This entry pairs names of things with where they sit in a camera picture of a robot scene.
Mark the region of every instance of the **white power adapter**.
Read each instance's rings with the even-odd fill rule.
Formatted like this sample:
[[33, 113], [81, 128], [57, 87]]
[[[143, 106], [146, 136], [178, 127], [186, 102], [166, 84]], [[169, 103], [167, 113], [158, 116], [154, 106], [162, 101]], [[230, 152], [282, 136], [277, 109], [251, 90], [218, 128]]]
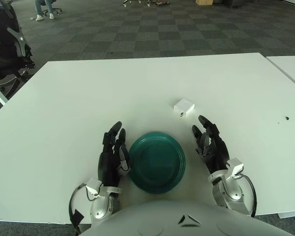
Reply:
[[179, 112], [180, 117], [187, 116], [194, 108], [195, 104], [186, 98], [181, 99], [174, 105], [174, 111]]

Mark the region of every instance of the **chair leg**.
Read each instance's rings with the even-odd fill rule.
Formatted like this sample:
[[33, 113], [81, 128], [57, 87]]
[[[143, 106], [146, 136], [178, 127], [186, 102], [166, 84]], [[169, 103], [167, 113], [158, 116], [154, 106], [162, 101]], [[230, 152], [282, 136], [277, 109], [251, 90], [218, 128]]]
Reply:
[[20, 80], [19, 78], [17, 78], [14, 81], [14, 84], [12, 85], [12, 87], [10, 88], [9, 92], [5, 95], [5, 97], [7, 99], [10, 99], [12, 97], [12, 94], [15, 92], [15, 90], [18, 88], [18, 86], [20, 85]]
[[57, 15], [60, 15], [59, 11], [62, 12], [61, 8], [53, 8], [53, 10], [57, 13]]
[[19, 72], [15, 73], [15, 77], [5, 83], [0, 84], [0, 91], [4, 91], [4, 87], [10, 84], [13, 84], [8, 93], [5, 95], [7, 99], [10, 99], [12, 94], [18, 88], [21, 82], [24, 84], [32, 77], [32, 74], [29, 74], [26, 70], [21, 74]]
[[13, 84], [16, 79], [17, 79], [17, 77], [14, 77], [13, 79], [11, 79], [9, 81], [0, 84], [0, 91], [3, 91], [4, 89], [2, 89], [2, 88], [4, 88], [5, 86]]

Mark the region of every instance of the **white sneaker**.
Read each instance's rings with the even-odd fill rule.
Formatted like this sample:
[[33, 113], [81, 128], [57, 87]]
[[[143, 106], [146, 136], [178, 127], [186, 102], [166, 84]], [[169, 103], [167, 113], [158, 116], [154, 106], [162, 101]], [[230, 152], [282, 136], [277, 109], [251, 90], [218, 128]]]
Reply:
[[44, 18], [41, 15], [37, 15], [36, 21], [44, 20]]

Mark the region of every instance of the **cardboard box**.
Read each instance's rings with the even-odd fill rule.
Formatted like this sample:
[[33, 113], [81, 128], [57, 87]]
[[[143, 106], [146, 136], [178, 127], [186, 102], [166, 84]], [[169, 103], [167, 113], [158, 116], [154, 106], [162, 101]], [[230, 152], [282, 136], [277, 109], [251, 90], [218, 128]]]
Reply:
[[200, 6], [208, 6], [213, 4], [213, 0], [196, 0], [196, 4]]

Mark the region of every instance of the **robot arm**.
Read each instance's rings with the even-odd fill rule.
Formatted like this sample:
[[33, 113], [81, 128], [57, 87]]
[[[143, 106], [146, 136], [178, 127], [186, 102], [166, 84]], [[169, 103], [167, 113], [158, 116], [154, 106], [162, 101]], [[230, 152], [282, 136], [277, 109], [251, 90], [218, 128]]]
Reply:
[[208, 181], [213, 185], [212, 191], [216, 203], [219, 206], [249, 215], [244, 204], [244, 194], [237, 180], [245, 177], [253, 190], [254, 206], [251, 216], [254, 217], [257, 207], [256, 192], [249, 177], [241, 173], [244, 169], [243, 163], [236, 158], [230, 160], [226, 145], [219, 137], [219, 131], [215, 124], [204, 116], [199, 116], [199, 121], [206, 131], [202, 133], [197, 126], [192, 126], [198, 144], [196, 151], [210, 172]]
[[122, 189], [118, 188], [119, 181], [131, 169], [125, 146], [126, 132], [121, 129], [121, 125], [118, 121], [104, 134], [103, 152], [98, 162], [98, 180], [90, 180], [87, 184], [89, 192], [94, 195], [90, 212], [92, 222], [101, 222], [119, 210], [118, 194], [122, 193]]

